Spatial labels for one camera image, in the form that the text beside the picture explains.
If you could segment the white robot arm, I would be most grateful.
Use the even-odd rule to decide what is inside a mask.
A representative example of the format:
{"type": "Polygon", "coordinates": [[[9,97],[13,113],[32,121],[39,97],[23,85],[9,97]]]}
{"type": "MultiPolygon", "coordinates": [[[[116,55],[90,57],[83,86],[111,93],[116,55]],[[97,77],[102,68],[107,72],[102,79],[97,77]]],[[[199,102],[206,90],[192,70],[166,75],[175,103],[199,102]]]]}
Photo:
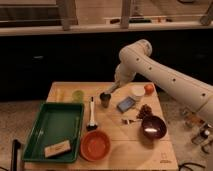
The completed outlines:
{"type": "Polygon", "coordinates": [[[145,39],[123,47],[115,83],[121,87],[140,74],[213,126],[213,86],[154,61],[151,53],[152,46],[145,39]]]}

